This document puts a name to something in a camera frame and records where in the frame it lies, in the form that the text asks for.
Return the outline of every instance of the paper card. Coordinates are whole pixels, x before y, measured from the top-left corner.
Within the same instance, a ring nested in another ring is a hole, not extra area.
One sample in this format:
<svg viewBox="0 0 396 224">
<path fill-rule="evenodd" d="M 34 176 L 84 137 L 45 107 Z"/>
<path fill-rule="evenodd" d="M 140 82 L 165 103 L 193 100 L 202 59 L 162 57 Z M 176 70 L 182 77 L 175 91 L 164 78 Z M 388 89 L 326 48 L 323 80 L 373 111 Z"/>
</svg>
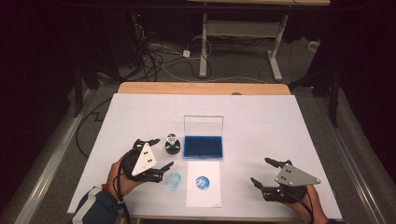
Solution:
<svg viewBox="0 0 396 224">
<path fill-rule="evenodd" d="M 189 161 L 187 207 L 221 207 L 219 161 Z"/>
</svg>

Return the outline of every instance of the wooden table edge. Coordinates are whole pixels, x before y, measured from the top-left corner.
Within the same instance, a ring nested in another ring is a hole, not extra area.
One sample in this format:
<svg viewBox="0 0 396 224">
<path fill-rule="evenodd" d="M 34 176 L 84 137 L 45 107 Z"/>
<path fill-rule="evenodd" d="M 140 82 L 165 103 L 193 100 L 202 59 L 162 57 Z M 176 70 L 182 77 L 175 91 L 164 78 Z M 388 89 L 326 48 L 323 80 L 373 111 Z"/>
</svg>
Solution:
<svg viewBox="0 0 396 224">
<path fill-rule="evenodd" d="M 285 84 L 123 82 L 118 93 L 204 95 L 291 95 Z"/>
</svg>

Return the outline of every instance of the clear plastic box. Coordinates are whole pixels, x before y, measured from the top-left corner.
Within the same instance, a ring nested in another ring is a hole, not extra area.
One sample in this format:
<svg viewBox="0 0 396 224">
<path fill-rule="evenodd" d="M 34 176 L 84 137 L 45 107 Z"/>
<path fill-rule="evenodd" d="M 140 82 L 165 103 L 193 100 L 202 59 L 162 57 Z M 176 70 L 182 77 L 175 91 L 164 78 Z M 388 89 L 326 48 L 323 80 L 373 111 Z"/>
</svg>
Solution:
<svg viewBox="0 0 396 224">
<path fill-rule="evenodd" d="M 184 116 L 184 158 L 222 159 L 223 116 Z"/>
</svg>

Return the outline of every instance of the white paper sheet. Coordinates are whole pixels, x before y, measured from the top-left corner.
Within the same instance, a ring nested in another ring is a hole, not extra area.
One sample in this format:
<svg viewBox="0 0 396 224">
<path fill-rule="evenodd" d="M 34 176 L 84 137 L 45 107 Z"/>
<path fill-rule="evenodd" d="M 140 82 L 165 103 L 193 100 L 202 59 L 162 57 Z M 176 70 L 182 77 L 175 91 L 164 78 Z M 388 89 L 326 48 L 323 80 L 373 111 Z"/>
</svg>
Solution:
<svg viewBox="0 0 396 224">
<path fill-rule="evenodd" d="M 184 146 L 185 115 L 224 117 L 224 158 L 218 169 L 222 186 L 219 185 L 221 191 L 216 194 L 221 202 L 219 208 L 186 207 L 188 163 L 192 160 L 183 159 L 181 152 L 169 155 L 165 150 L 169 133 L 180 137 Z M 158 161 L 154 168 L 170 161 L 175 164 L 164 174 L 162 182 L 146 183 L 124 198 L 133 208 L 130 212 L 134 217 L 295 221 L 296 215 L 288 207 L 266 202 L 250 181 L 254 177 L 264 186 L 278 186 L 274 179 L 280 170 L 264 161 L 268 157 L 278 161 L 290 159 L 298 168 L 319 178 L 322 183 L 316 188 L 320 199 L 326 202 L 323 210 L 328 217 L 342 218 L 292 95 L 115 94 L 67 212 L 74 213 L 87 191 L 106 182 L 111 164 L 129 151 L 137 138 L 157 137 L 161 142 L 151 147 Z M 244 139 L 243 145 L 238 144 L 240 139 Z M 166 184 L 171 174 L 180 175 L 177 189 Z"/>
<path fill-rule="evenodd" d="M 221 207 L 219 161 L 189 161 L 187 207 Z"/>
</svg>

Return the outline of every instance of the robotic hand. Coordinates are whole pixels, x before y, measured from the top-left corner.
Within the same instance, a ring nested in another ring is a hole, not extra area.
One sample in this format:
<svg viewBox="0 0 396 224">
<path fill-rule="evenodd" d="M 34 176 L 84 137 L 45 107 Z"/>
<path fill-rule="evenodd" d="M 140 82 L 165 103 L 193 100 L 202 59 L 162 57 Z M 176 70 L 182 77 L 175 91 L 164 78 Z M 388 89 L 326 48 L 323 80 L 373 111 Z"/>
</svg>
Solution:
<svg viewBox="0 0 396 224">
<path fill-rule="evenodd" d="M 155 182 L 159 183 L 163 180 L 163 173 L 168 171 L 174 164 L 168 163 L 161 169 L 152 169 L 157 161 L 151 151 L 151 146 L 159 143 L 160 139 L 153 139 L 144 142 L 137 139 L 134 142 L 133 148 L 127 152 L 121 160 L 120 167 L 122 167 L 126 176 L 136 182 Z"/>
<path fill-rule="evenodd" d="M 275 168 L 282 168 L 275 179 L 279 184 L 278 188 L 265 187 L 253 177 L 250 178 L 254 187 L 262 191 L 262 197 L 267 202 L 299 203 L 307 193 L 306 185 L 320 183 L 316 177 L 294 167 L 291 161 L 275 161 L 269 158 L 265 158 L 265 161 Z"/>
</svg>

